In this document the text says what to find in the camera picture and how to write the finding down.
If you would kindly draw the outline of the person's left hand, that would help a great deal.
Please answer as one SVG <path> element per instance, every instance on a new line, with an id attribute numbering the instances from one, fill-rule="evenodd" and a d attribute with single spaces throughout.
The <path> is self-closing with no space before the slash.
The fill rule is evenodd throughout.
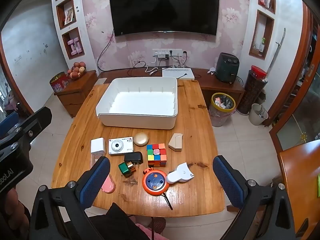
<path id="1" fill-rule="evenodd" d="M 1 198 L 1 216 L 4 227 L 8 230 L 5 235 L 9 239 L 14 234 L 17 239 L 29 237 L 29 210 L 18 199 L 15 188 L 9 190 L 5 197 Z"/>

